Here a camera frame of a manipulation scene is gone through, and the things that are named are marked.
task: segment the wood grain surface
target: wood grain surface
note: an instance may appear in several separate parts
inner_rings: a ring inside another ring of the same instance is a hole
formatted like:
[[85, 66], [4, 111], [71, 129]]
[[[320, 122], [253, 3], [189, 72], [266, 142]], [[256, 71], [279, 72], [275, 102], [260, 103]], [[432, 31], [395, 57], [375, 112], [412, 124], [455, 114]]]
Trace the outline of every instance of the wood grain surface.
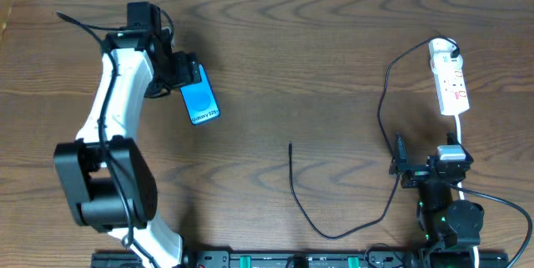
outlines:
[[[0, 45], [0, 266], [87, 267], [117, 240], [74, 224], [53, 170], [53, 150], [72, 141], [93, 103], [97, 44], [60, 21], [125, 24], [139, 0], [16, 0]], [[196, 246], [234, 250], [365, 250], [421, 243], [417, 192], [398, 190], [378, 225], [321, 239], [311, 219], [339, 234], [380, 216], [394, 184], [376, 122], [385, 69], [438, 33], [464, 57], [471, 109], [463, 143], [475, 158], [465, 186], [534, 214], [534, 0], [148, 0], [176, 25], [176, 49], [205, 64], [221, 117], [193, 126], [183, 100], [146, 100], [139, 148], [159, 187], [159, 208]], [[454, 130], [441, 116], [426, 47], [391, 74], [383, 122], [424, 162]], [[522, 215], [472, 199], [486, 211], [483, 250], [516, 253]], [[534, 265], [529, 248], [518, 267]]]

